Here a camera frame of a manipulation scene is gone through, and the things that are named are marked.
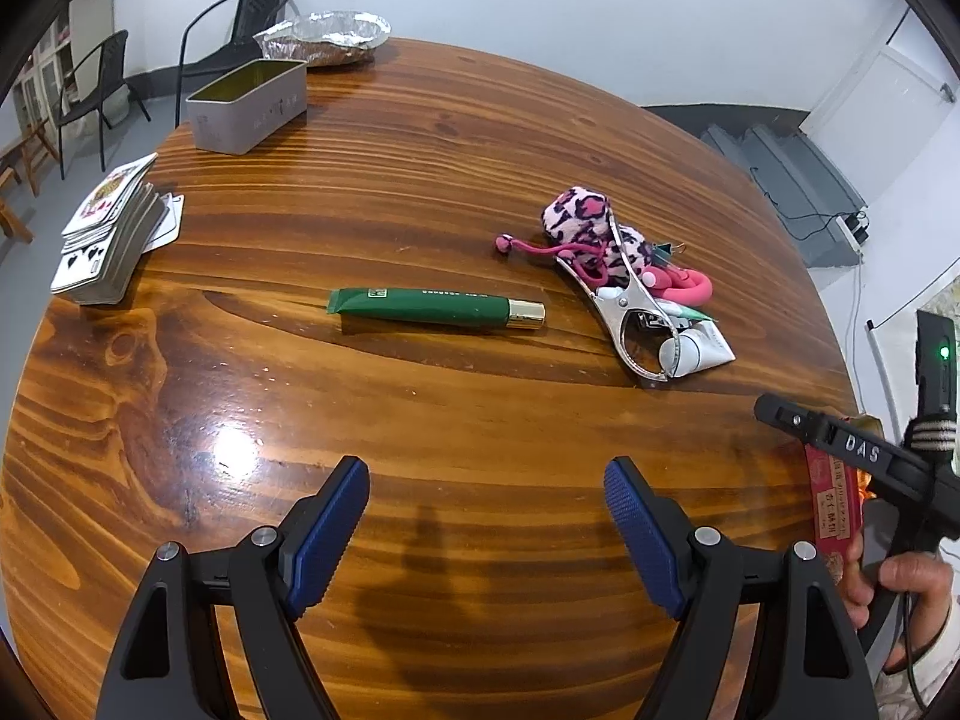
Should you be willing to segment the white cylindrical tube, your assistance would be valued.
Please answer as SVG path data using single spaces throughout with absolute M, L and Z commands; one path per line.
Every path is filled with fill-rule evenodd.
M 701 371 L 734 362 L 734 349 L 727 343 L 716 322 L 698 320 L 670 337 L 659 348 L 662 372 L 681 379 Z

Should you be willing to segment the large silver metal clip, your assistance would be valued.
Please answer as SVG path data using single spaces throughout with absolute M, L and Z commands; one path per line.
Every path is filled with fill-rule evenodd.
M 626 330 L 628 330 L 631 319 L 643 320 L 649 319 L 649 317 L 659 319 L 662 327 L 669 332 L 670 338 L 674 341 L 679 341 L 679 330 L 675 327 L 672 319 L 659 307 L 659 304 L 654 301 L 654 298 L 651 296 L 651 293 L 647 291 L 641 278 L 638 277 L 635 270 L 633 270 L 633 266 L 631 266 L 630 260 L 628 260 L 626 256 L 625 249 L 623 249 L 622 233 L 620 232 L 617 218 L 613 215 L 612 208 L 607 210 L 605 221 L 607 221 L 608 231 L 610 231 L 613 243 L 620 249 L 620 262 L 623 263 L 626 270 L 626 286 L 617 296 L 613 296 L 613 298 L 610 296 L 601 296 L 601 294 L 597 293 L 596 289 L 590 288 L 586 278 L 581 277 L 578 270 L 576 270 L 576 265 L 578 265 L 576 260 L 565 257 L 565 255 L 556 255 L 556 265 L 573 278 L 573 281 L 581 288 L 581 291 L 586 294 L 586 298 L 589 299 L 592 309 L 594 309 L 597 317 L 599 317 L 599 320 L 605 327 L 608 338 L 612 341 L 613 349 L 615 349 L 615 353 L 619 356 L 620 361 L 623 362 L 623 366 L 625 366 L 628 371 L 636 374 L 636 376 L 644 380 L 649 380 L 649 382 L 669 382 L 670 379 L 675 377 L 675 371 L 677 371 L 677 367 L 679 367 L 680 346 L 675 346 L 674 357 L 672 361 L 669 362 L 669 366 L 661 367 L 659 371 L 649 371 L 649 369 L 646 369 L 646 367 L 636 361 L 636 359 L 630 355 L 628 348 L 626 348 Z

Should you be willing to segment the green tube gold cap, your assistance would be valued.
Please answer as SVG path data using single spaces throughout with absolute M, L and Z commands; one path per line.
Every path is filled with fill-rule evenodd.
M 466 328 L 539 328 L 547 320 L 547 309 L 540 302 L 449 289 L 336 289 L 327 302 L 327 312 Z

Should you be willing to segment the pink leopard drawstring pouch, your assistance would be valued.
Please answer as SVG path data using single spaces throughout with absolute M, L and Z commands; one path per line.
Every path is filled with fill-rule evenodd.
M 647 240 L 633 227 L 612 221 L 612 203 L 589 188 L 567 188 L 540 211 L 544 245 L 501 234 L 494 241 L 500 254 L 526 254 L 560 259 L 589 288 L 622 286 L 636 275 L 646 288 L 658 288 L 661 273 L 652 265 Z

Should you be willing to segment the hanging landscape scroll painting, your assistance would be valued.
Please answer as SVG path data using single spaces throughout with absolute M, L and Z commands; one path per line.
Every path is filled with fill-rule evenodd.
M 952 262 L 907 304 L 867 332 L 887 406 L 885 433 L 894 439 L 903 436 L 907 422 L 916 415 L 918 385 L 914 378 L 914 355 L 918 310 L 949 317 L 958 323 L 958 262 Z

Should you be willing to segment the white power strip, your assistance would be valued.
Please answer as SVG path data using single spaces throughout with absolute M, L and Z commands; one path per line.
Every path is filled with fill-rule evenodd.
M 844 229 L 850 233 L 851 239 L 862 247 L 869 239 L 869 216 L 866 211 L 859 210 L 841 216 Z

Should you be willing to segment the green binder clip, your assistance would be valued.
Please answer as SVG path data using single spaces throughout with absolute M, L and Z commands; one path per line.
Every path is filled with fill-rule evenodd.
M 686 245 L 681 242 L 658 242 L 652 246 L 652 254 L 659 259 L 670 260 L 685 252 Z

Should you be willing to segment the deck of playing cards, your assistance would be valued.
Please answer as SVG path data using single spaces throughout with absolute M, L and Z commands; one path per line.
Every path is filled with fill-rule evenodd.
M 149 180 L 158 153 L 117 166 L 78 205 L 64 229 L 52 296 L 80 305 L 119 304 L 137 263 L 181 232 L 184 197 Z

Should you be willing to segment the grey rectangular tin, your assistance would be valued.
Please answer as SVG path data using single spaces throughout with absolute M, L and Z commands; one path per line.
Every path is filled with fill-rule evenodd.
M 194 145 L 245 154 L 308 109 L 308 66 L 301 60 L 257 59 L 185 99 Z

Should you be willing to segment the foil tray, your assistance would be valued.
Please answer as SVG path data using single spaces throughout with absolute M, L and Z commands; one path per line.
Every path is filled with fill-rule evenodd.
M 254 36 L 264 59 L 296 60 L 308 67 L 340 67 L 369 62 L 389 41 L 392 26 L 369 11 L 337 11 L 295 16 Z

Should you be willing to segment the black metal chair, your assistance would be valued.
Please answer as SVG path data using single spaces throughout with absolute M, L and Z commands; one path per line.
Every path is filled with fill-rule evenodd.
M 204 55 L 199 60 L 189 62 L 190 33 L 199 26 L 200 21 L 223 5 L 235 2 L 231 25 L 229 25 L 226 41 Z M 184 29 L 179 44 L 178 65 L 176 65 L 176 110 L 174 110 L 174 125 L 181 123 L 181 106 L 184 99 L 184 82 L 192 78 L 220 78 L 228 71 L 236 70 L 241 65 L 257 59 L 260 55 L 260 46 L 256 41 L 259 32 L 275 26 L 283 18 L 286 5 L 290 0 L 217 0 L 210 7 L 206 7 Z
M 104 131 L 110 130 L 112 124 L 109 117 L 104 112 L 104 103 L 109 96 L 117 93 L 119 89 L 127 89 L 128 97 L 137 105 L 143 117 L 151 121 L 148 109 L 146 109 L 142 96 L 139 92 L 127 83 L 124 75 L 125 68 L 125 48 L 127 47 L 128 31 L 114 32 L 97 46 L 94 46 L 88 54 L 83 57 L 76 67 L 65 76 L 65 80 L 73 80 L 76 72 L 86 64 L 88 60 L 96 60 L 96 83 L 94 88 L 83 96 L 76 103 L 67 103 L 65 101 L 65 90 L 60 89 L 57 103 L 52 109 L 52 122 L 57 132 L 57 149 L 59 150 L 59 172 L 60 179 L 65 179 L 64 163 L 64 128 L 68 124 L 78 122 L 91 112 L 98 115 L 98 143 L 99 143 L 99 164 L 101 169 L 106 169 L 106 153 L 104 153 Z

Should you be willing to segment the white display cabinet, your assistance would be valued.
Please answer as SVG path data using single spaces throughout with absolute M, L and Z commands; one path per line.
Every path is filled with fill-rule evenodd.
M 98 59 L 83 57 L 114 32 L 114 0 L 71 0 L 60 8 L 10 93 L 16 120 L 23 132 L 46 121 L 53 135 L 50 116 L 57 103 L 76 103 L 91 93 L 96 83 Z

